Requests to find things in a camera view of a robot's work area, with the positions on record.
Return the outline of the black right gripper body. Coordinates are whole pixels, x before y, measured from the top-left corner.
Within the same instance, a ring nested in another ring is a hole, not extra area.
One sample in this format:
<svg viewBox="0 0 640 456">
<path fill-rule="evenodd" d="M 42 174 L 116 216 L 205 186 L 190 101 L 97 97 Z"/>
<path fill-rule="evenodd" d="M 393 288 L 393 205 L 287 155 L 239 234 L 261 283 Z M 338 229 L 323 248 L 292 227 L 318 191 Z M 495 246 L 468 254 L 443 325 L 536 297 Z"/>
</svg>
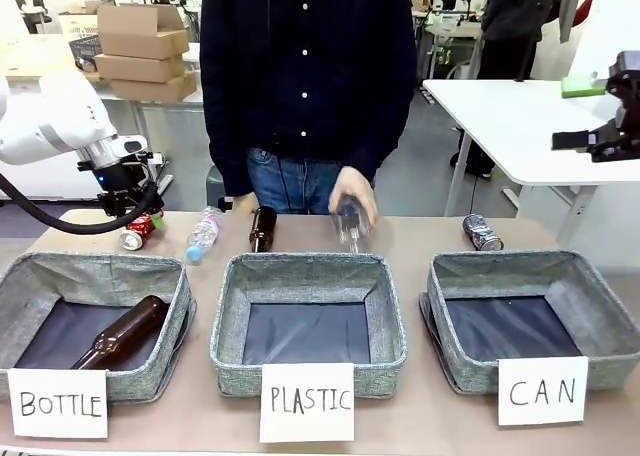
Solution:
<svg viewBox="0 0 640 456">
<path fill-rule="evenodd" d="M 639 51 L 621 51 L 609 68 L 606 92 L 620 101 L 614 125 L 632 146 L 639 145 Z"/>
</svg>

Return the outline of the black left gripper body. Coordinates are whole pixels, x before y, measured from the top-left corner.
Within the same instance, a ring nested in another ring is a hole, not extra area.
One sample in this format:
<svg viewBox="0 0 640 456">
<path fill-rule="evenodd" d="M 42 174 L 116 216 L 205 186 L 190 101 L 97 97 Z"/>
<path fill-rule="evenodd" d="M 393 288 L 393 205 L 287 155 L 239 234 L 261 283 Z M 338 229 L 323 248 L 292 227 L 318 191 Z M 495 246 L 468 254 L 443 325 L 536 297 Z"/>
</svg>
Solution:
<svg viewBox="0 0 640 456">
<path fill-rule="evenodd" d="M 158 195 L 157 184 L 145 159 L 128 156 L 110 166 L 96 170 L 96 180 L 101 188 L 98 200 L 106 198 L 129 197 L 141 200 L 145 195 L 155 198 Z"/>
</svg>

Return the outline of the person right hand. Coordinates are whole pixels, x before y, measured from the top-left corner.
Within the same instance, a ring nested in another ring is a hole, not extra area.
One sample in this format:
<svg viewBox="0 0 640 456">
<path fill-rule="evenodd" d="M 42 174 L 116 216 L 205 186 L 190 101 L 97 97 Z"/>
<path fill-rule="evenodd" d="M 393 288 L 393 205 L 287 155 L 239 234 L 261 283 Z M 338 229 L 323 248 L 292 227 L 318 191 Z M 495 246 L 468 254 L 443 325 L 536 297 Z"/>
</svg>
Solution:
<svg viewBox="0 0 640 456">
<path fill-rule="evenodd" d="M 259 208 L 259 201 L 254 193 L 234 197 L 232 211 L 237 214 L 250 215 Z"/>
</svg>

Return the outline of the person left hand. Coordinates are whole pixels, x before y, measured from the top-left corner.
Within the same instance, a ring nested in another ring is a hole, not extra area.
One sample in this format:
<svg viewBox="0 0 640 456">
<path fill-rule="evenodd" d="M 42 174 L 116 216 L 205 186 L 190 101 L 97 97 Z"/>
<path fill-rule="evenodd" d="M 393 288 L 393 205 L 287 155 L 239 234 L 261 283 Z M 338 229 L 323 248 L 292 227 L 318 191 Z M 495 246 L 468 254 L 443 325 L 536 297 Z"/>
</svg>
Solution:
<svg viewBox="0 0 640 456">
<path fill-rule="evenodd" d="M 350 166 L 344 166 L 337 175 L 329 197 L 329 212 L 335 214 L 339 203 L 347 196 L 358 201 L 364 209 L 369 225 L 375 226 L 378 219 L 378 207 L 373 187 L 357 169 Z"/>
</svg>

